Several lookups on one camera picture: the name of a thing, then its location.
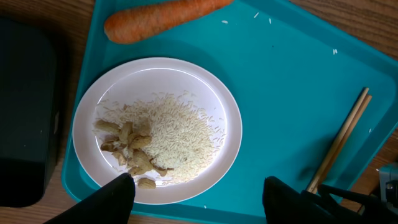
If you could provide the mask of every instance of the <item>chopsticks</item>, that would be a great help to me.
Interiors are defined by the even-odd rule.
[[[368,95],[368,91],[369,88],[365,88],[362,91],[361,95],[359,96],[356,104],[354,105],[346,121],[341,127],[339,133],[337,134],[337,137],[330,146],[328,154],[325,156],[323,162],[321,163],[320,167],[317,170],[317,173],[315,173],[313,179],[308,185],[307,187],[308,192],[316,194],[318,191],[318,185],[321,184],[328,175],[331,167],[333,166],[333,163],[335,163],[338,157],[338,154],[343,149],[347,139],[353,132],[356,123],[359,121],[364,110],[366,109],[366,107],[368,106],[369,102],[372,99],[372,96]]]

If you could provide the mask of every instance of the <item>plate rim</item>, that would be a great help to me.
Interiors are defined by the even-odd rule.
[[[200,195],[200,194],[206,192],[206,191],[209,190],[210,188],[212,188],[215,184],[217,184],[217,183],[228,173],[228,171],[230,170],[230,168],[232,167],[232,165],[235,163],[235,160],[236,160],[236,158],[237,158],[237,156],[238,156],[238,154],[239,154],[239,151],[240,151],[240,148],[241,148],[241,145],[242,145],[242,140],[243,140],[243,122],[242,122],[242,116],[241,116],[241,112],[240,112],[240,110],[239,110],[239,106],[238,106],[238,104],[237,104],[237,102],[236,102],[234,96],[233,96],[232,93],[230,92],[230,90],[226,87],[226,85],[225,85],[218,77],[216,77],[214,74],[212,74],[211,72],[209,72],[209,71],[206,70],[205,68],[203,68],[203,67],[201,67],[201,66],[199,66],[199,65],[196,65],[196,64],[194,64],[194,63],[185,61],[185,60],[181,60],[181,59],[177,59],[177,58],[168,58],[168,57],[147,57],[147,58],[140,58],[140,59],[131,60],[131,61],[122,63],[122,64],[120,64],[120,65],[118,65],[118,66],[115,66],[115,67],[111,68],[110,70],[108,70],[107,72],[105,72],[104,74],[102,74],[102,76],[100,76],[98,79],[96,79],[96,80],[90,85],[90,87],[87,88],[87,90],[86,90],[85,93],[83,94],[82,98],[80,99],[79,104],[78,104],[78,106],[77,106],[77,108],[76,108],[75,114],[73,115],[73,122],[72,122],[72,142],[73,142],[73,148],[74,148],[74,150],[75,150],[76,157],[77,157],[77,159],[78,159],[78,161],[79,161],[81,167],[83,168],[83,170],[86,172],[86,174],[90,177],[90,179],[91,179],[95,184],[97,184],[99,187],[103,187],[103,185],[101,185],[101,184],[99,184],[97,181],[95,181],[95,179],[87,172],[86,168],[84,167],[83,163],[81,162],[81,159],[79,158],[78,151],[77,151],[77,149],[76,149],[75,140],[74,140],[74,139],[75,139],[75,137],[74,137],[74,136],[75,136],[75,122],[76,122],[76,117],[77,117],[77,115],[78,115],[78,112],[79,112],[79,110],[80,110],[81,102],[83,101],[84,98],[86,98],[86,97],[88,96],[88,92],[89,92],[92,88],[95,88],[96,83],[99,83],[102,79],[106,78],[109,74],[112,74],[112,72],[114,72],[115,70],[121,69],[121,68],[126,67],[126,66],[129,66],[129,65],[131,65],[132,63],[140,63],[140,62],[151,61],[151,60],[163,60],[163,61],[171,61],[171,62],[177,62],[177,63],[184,63],[184,64],[186,64],[186,65],[189,65],[189,66],[191,66],[191,67],[197,68],[197,69],[199,69],[199,70],[203,70],[205,73],[209,74],[212,78],[214,78],[216,82],[218,82],[219,84],[221,84],[221,86],[224,88],[224,90],[226,90],[226,92],[228,93],[228,96],[232,99],[233,106],[234,106],[234,108],[236,109],[236,112],[238,113],[238,116],[239,116],[238,125],[239,125],[239,127],[240,127],[240,130],[239,130],[239,132],[240,132],[240,140],[239,140],[238,149],[237,149],[237,151],[236,151],[236,154],[234,155],[234,158],[233,158],[232,162],[230,163],[230,165],[228,166],[228,168],[226,169],[226,171],[224,172],[224,174],[221,175],[220,178],[218,178],[217,181],[215,181],[213,184],[211,184],[211,185],[210,185],[209,187],[207,187],[205,190],[202,190],[201,192],[199,192],[199,193],[197,193],[197,194],[194,194],[194,195],[192,195],[191,197],[188,197],[188,198],[185,198],[185,199],[182,199],[182,200],[176,200],[176,201],[173,201],[173,202],[167,202],[167,203],[146,203],[146,202],[138,202],[138,201],[136,201],[136,200],[134,199],[134,203],[139,203],[139,204],[144,204],[144,205],[167,205],[167,204],[179,203],[179,202],[182,202],[182,201],[191,199],[191,198],[193,198],[193,197],[196,197],[196,196],[198,196],[198,195]]]

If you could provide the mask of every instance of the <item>round plate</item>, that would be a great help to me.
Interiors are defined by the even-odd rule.
[[[93,132],[99,117],[98,105],[104,100],[131,105],[136,100],[150,101],[153,93],[195,97],[194,104],[218,118],[213,126],[227,134],[213,162],[193,180],[155,190],[136,187],[135,202],[175,203],[192,198],[215,185],[232,166],[242,140],[242,120],[238,106],[223,83],[205,69],[182,60],[145,58],[120,65],[97,81],[81,99],[73,120],[73,144],[86,173],[104,186],[120,175],[118,163],[108,152],[101,152]]]

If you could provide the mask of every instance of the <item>black object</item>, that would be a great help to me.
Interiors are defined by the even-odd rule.
[[[136,196],[130,174],[121,174],[48,224],[127,223]]]
[[[0,18],[0,206],[40,200],[57,161],[60,60],[42,31]]]
[[[276,177],[264,182],[262,203],[270,224],[280,223],[397,223],[398,216],[378,198],[340,190],[327,185],[318,187],[318,195],[301,194]],[[363,204],[362,215],[341,207],[330,194]]]
[[[392,206],[398,208],[398,180],[386,183],[386,199]]]

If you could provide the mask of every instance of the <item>rice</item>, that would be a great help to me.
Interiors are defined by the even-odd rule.
[[[132,121],[136,130],[149,124],[152,142],[142,150],[154,158],[152,162],[157,166],[174,169],[167,173],[171,177],[169,183],[192,180],[211,164],[218,150],[211,140],[215,130],[208,125],[209,118],[203,108],[191,110],[193,102],[180,102],[180,96],[176,99],[169,94],[162,98],[152,96],[155,100],[148,103],[137,100],[123,108],[103,107],[102,119],[120,126]]]

